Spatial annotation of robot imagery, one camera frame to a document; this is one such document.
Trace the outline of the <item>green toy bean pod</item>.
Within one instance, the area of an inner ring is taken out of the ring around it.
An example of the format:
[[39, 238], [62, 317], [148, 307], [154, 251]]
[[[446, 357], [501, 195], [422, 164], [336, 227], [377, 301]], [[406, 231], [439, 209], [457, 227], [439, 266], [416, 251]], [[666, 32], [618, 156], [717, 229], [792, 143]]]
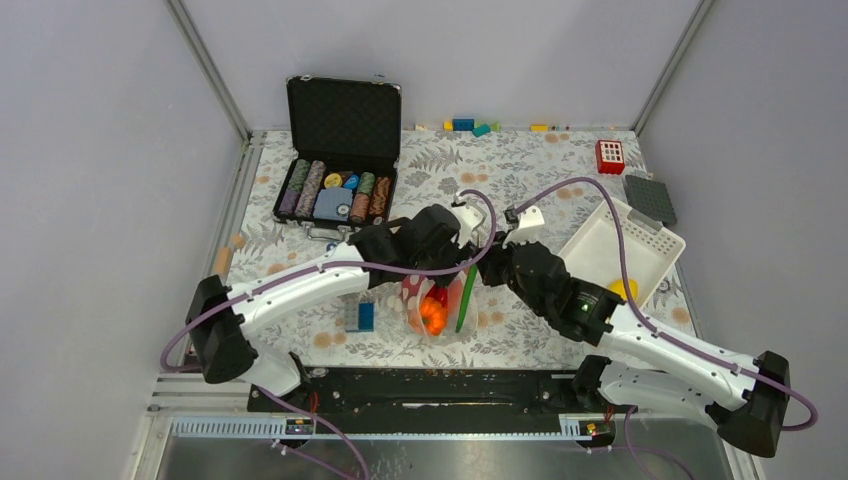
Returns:
[[463, 326], [465, 324], [465, 319], [467, 317], [467, 312], [469, 309], [469, 304], [471, 300], [471, 296], [473, 293], [474, 282], [476, 280], [478, 274], [478, 268], [476, 265], [472, 265], [467, 272], [466, 281], [463, 286], [463, 292], [460, 299], [457, 323], [455, 326], [455, 332], [457, 334], [462, 332]]

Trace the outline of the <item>red toy chili pepper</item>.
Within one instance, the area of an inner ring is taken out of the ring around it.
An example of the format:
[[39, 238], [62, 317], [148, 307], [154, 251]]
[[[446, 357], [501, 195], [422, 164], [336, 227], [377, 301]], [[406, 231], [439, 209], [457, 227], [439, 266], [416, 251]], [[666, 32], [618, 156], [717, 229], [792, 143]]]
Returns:
[[426, 297], [428, 299], [437, 302], [442, 308], [447, 308], [449, 306], [449, 288], [442, 287], [439, 285], [434, 285], [427, 293]]

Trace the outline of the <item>orange toy pumpkin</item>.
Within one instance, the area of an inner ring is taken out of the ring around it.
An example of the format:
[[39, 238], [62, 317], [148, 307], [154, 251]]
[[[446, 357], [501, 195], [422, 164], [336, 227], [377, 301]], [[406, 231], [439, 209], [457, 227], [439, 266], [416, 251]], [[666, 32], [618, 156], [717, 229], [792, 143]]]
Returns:
[[432, 336], [439, 336], [447, 326], [448, 309], [425, 297], [419, 307], [421, 321]]

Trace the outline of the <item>clear dotted zip top bag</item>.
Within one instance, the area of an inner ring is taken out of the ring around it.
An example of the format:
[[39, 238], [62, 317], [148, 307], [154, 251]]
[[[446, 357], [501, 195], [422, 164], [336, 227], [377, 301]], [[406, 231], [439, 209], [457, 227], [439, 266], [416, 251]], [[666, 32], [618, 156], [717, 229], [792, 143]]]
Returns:
[[412, 275], [402, 282], [389, 306], [402, 323], [426, 344], [448, 345], [470, 338], [478, 327], [474, 296], [477, 269], [457, 274], [449, 286], [438, 286], [429, 278]]

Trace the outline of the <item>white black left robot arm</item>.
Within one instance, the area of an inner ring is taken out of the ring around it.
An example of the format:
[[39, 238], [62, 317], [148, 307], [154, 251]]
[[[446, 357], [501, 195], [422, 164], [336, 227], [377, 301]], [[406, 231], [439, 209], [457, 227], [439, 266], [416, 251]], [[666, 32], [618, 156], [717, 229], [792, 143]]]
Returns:
[[241, 379], [270, 392], [285, 410], [301, 409], [311, 387], [294, 354], [259, 340], [266, 327], [412, 275], [448, 282], [481, 259], [474, 237], [485, 223], [495, 222], [492, 206], [432, 205], [411, 219], [363, 227], [323, 255], [258, 280], [234, 286], [216, 275], [201, 280], [186, 333], [203, 380], [216, 385]]

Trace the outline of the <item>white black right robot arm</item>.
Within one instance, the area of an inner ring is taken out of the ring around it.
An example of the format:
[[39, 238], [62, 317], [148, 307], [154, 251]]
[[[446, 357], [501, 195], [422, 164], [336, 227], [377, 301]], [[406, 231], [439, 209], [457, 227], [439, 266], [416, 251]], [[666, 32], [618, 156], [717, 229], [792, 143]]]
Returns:
[[788, 360], [772, 351], [734, 352], [653, 324], [625, 295], [572, 276], [564, 260], [527, 237], [536, 209], [510, 208], [509, 230], [478, 266], [487, 286], [507, 286], [561, 336], [634, 356], [633, 370], [588, 356], [573, 380], [575, 402], [597, 412], [608, 403], [673, 411], [713, 428], [730, 445], [772, 458], [789, 403]]

